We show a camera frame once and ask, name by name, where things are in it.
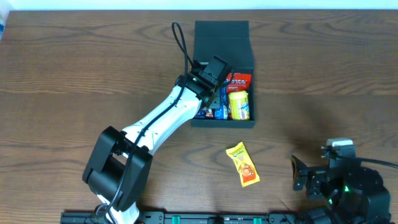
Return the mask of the red Hello Panda box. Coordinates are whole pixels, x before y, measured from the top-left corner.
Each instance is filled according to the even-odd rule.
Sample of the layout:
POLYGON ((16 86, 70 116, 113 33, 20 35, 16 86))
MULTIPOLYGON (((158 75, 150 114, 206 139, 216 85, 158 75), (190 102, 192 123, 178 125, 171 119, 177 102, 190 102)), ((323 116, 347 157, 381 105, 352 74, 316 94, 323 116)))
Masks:
POLYGON ((214 119, 214 110, 209 108, 206 110, 200 110, 195 116, 195 119, 214 119))

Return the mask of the red Hacks candy bag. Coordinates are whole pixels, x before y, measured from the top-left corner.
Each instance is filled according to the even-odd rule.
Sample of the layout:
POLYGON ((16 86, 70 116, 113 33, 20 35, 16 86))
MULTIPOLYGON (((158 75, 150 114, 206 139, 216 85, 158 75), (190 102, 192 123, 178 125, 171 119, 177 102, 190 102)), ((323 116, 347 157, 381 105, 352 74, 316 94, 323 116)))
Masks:
POLYGON ((247 90, 251 84, 252 75, 249 73, 230 73, 226 78, 226 92, 236 92, 247 90))

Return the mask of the blue cookie packet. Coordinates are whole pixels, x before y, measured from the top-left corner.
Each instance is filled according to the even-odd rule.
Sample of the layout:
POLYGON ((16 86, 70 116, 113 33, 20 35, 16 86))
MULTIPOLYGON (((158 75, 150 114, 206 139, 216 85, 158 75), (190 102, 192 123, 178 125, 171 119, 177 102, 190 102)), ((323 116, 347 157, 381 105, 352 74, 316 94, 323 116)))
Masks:
POLYGON ((220 88, 218 102, 219 107, 215 109, 215 119, 228 120, 228 101, 226 87, 220 88))

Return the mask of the yellow Mentos candy bottle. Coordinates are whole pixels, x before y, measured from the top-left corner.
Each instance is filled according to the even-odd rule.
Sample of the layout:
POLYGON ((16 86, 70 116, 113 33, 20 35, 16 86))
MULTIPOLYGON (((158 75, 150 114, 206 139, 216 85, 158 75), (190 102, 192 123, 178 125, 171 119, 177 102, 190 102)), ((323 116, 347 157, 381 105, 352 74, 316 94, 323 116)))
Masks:
POLYGON ((249 100, 245 90, 231 92, 228 95, 231 118, 233 120, 249 120, 249 100))

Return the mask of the yellow Julie's peanut butter packet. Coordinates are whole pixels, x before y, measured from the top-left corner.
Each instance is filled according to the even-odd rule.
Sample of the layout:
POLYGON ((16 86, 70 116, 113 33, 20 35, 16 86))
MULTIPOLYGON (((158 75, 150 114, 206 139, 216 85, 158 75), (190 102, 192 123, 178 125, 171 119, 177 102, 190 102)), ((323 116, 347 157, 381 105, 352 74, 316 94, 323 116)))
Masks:
POLYGON ((226 150, 239 174, 242 187, 260 182, 260 176, 243 142, 226 150))

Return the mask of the dark green gift box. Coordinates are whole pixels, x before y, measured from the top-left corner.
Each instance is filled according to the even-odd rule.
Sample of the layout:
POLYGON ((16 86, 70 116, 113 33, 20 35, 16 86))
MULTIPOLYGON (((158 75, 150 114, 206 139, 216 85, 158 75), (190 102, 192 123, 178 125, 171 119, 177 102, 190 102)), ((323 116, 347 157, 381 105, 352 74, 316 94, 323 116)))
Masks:
MULTIPOLYGON (((248 21, 196 21, 193 59, 202 65, 213 56, 227 61, 234 73, 254 75, 248 21)), ((192 127, 201 128, 252 128, 256 123, 254 80, 247 89, 250 120, 191 119, 192 127)))

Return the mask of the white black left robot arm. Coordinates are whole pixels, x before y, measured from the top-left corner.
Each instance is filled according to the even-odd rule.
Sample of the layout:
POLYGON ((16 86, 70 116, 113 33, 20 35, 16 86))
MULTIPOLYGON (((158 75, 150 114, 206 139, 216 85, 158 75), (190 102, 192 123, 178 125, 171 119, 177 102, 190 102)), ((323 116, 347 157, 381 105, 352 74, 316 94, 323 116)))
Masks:
POLYGON ((92 218, 135 223, 156 150, 183 123, 211 104, 227 73, 190 72, 177 78, 170 94, 148 115, 118 131, 107 127, 98 137, 82 180, 98 196, 92 218))

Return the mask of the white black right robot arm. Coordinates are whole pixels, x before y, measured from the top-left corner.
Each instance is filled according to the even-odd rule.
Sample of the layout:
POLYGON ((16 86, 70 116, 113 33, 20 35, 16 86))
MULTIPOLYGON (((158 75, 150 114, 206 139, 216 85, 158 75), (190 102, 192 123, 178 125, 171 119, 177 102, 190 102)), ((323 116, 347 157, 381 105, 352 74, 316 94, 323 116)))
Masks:
POLYGON ((390 223, 391 196, 378 171, 364 167, 367 159, 356 157, 352 143, 329 143, 322 147, 327 166, 305 165, 291 156, 293 189, 305 189, 323 207, 299 213, 295 223, 390 223))

